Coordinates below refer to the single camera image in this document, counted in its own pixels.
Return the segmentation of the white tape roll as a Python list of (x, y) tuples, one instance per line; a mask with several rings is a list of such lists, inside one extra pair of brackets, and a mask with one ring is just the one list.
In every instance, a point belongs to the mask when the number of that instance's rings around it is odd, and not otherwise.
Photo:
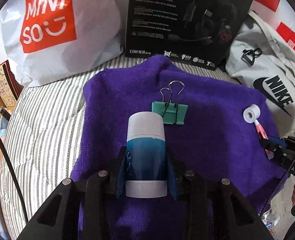
[(260, 107), (256, 104), (252, 104), (243, 111), (243, 119), (246, 123), (252, 124), (261, 115)]

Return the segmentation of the small red paper bag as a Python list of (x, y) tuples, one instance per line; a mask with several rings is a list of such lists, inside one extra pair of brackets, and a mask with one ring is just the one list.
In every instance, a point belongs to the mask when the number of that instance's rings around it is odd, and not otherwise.
[(295, 51), (295, 32), (287, 25), (285, 25), (283, 22), (280, 22), (276, 31), (285, 40), (285, 42)]

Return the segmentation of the clear candy bottle watermelon label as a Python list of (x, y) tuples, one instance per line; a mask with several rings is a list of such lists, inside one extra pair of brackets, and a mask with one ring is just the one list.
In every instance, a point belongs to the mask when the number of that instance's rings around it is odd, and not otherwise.
[(265, 224), (265, 227), (271, 234), (275, 233), (275, 227), (278, 224), (279, 219), (280, 217), (276, 215), (271, 208), (265, 211), (261, 218), (262, 222)]

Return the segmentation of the patterned book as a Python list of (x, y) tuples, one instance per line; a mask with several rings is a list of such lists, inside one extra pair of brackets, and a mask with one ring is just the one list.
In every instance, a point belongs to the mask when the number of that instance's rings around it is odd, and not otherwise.
[(0, 97), (6, 107), (14, 107), (23, 90), (14, 74), (11, 72), (9, 61), (0, 64)]

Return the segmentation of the black Hecate headset box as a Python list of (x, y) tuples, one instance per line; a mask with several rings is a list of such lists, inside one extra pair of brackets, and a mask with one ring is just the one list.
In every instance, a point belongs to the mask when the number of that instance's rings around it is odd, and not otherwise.
[(125, 55), (215, 70), (253, 0), (129, 0)]

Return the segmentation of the white Miniso shopping bag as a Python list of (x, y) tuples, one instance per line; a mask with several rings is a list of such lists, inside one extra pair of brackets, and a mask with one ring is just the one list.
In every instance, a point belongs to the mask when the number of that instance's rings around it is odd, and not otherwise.
[(122, 53), (115, 0), (8, 0), (1, 22), (13, 74), (25, 87), (90, 71)]

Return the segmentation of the pink white pen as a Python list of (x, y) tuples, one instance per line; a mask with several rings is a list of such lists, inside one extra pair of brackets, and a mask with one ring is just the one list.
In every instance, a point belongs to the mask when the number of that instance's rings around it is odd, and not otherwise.
[[(263, 129), (263, 126), (259, 123), (258, 120), (255, 120), (254, 121), (254, 125), (255, 125), (256, 131), (257, 131), (260, 139), (267, 139), (268, 140), (267, 134), (266, 134), (265, 130)], [(274, 153), (273, 152), (265, 149), (265, 153), (266, 153), (267, 158), (269, 160), (273, 159), (273, 157), (274, 157)]]

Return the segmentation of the purple towel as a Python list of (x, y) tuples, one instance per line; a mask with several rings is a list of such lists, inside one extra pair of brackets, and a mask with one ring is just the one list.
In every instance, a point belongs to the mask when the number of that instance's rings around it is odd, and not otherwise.
[(278, 189), (284, 169), (268, 160), (255, 126), (242, 113), (261, 109), (259, 122), (268, 135), (279, 135), (265, 97), (235, 80), (220, 81), (199, 67), (174, 64), (162, 55), (129, 68), (105, 68), (83, 88), (86, 102), (81, 152), (73, 180), (107, 168), (126, 145), (129, 117), (150, 111), (152, 102), (168, 96), (187, 105), (183, 125), (166, 125), (165, 141), (175, 159), (204, 178), (228, 178), (257, 212)]

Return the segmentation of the blue white cylinder bottle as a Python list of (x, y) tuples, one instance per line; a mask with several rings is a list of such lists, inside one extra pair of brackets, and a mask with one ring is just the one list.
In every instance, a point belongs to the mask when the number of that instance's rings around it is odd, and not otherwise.
[(126, 149), (126, 196), (145, 199), (167, 196), (163, 118), (153, 112), (131, 115), (128, 120)]

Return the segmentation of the green binder clip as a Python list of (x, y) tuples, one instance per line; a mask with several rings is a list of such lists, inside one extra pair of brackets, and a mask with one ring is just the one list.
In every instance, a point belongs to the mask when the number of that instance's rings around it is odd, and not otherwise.
[[(177, 94), (177, 101), (172, 102), (173, 89), (171, 88), (174, 84), (180, 84), (181, 90)], [(152, 102), (152, 112), (159, 114), (163, 123), (166, 125), (184, 125), (185, 116), (188, 110), (188, 105), (180, 104), (178, 102), (179, 96), (185, 88), (185, 84), (179, 80), (171, 81), (167, 87), (160, 89), (162, 96), (161, 101)]]

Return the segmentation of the grey Nike bag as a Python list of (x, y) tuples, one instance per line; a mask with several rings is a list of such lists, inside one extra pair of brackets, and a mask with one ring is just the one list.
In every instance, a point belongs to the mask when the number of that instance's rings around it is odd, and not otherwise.
[(295, 51), (253, 11), (231, 44), (226, 71), (265, 96), (282, 137), (295, 136)]

